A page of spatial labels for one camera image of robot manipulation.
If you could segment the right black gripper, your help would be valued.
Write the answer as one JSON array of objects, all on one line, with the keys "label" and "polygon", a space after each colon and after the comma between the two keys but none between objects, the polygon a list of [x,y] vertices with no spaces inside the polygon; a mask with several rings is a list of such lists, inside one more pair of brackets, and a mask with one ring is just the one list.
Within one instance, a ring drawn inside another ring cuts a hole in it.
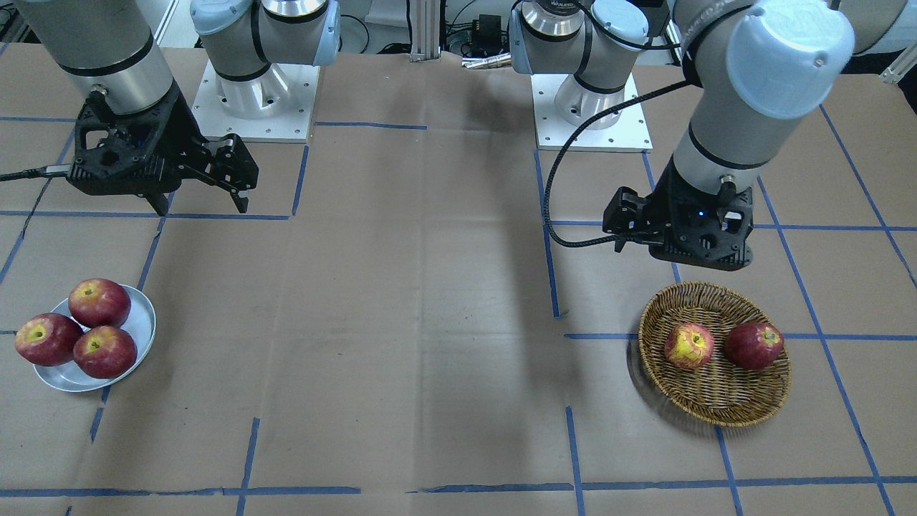
[{"label": "right black gripper", "polygon": [[75,131],[67,182],[91,196],[144,197],[161,218],[186,179],[229,192],[240,214],[248,212],[249,191],[258,186],[259,167],[243,138],[229,133],[206,142],[177,82],[151,107],[128,115],[115,114],[95,86]]}]

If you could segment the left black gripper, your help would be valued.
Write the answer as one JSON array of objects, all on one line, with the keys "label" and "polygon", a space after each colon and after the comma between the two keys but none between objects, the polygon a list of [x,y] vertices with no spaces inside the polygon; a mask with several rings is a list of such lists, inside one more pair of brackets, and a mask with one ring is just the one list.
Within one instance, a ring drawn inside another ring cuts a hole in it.
[{"label": "left black gripper", "polygon": [[619,254],[626,244],[645,245],[648,233],[656,233],[655,224],[661,241],[649,244],[652,258],[737,271],[753,261],[746,242],[754,228],[753,209],[752,188],[738,191],[727,181],[718,192],[706,193],[684,179],[670,160],[650,195],[639,196],[626,186],[616,190],[603,212],[602,230],[616,233]]}]

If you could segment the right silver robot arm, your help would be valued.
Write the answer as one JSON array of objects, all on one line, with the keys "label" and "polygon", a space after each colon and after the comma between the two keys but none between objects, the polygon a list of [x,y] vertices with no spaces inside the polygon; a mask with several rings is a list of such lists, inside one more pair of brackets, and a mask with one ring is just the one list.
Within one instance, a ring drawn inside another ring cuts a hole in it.
[{"label": "right silver robot arm", "polygon": [[[137,1],[16,1],[14,8],[85,101],[65,166],[4,173],[3,181],[62,177],[90,196],[132,195],[157,215],[185,180],[229,193],[240,213],[259,168],[229,128],[204,136]],[[238,118],[271,115],[292,93],[282,65],[330,65],[337,1],[193,1],[193,26]]]}]

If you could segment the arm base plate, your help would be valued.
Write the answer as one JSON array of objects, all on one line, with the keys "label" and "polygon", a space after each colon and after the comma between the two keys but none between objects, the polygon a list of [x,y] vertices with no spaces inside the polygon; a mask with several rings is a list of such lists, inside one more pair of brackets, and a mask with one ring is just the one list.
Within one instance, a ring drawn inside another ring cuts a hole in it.
[{"label": "arm base plate", "polygon": [[261,77],[229,81],[207,63],[191,104],[203,136],[246,143],[308,143],[321,67],[273,63]]},{"label": "arm base plate", "polygon": [[[632,75],[623,90],[609,95],[580,88],[572,75],[532,75],[537,149],[559,151],[588,118],[638,94]],[[641,153],[653,147],[644,111],[641,105],[634,105],[590,124],[571,143],[570,150]]]}]

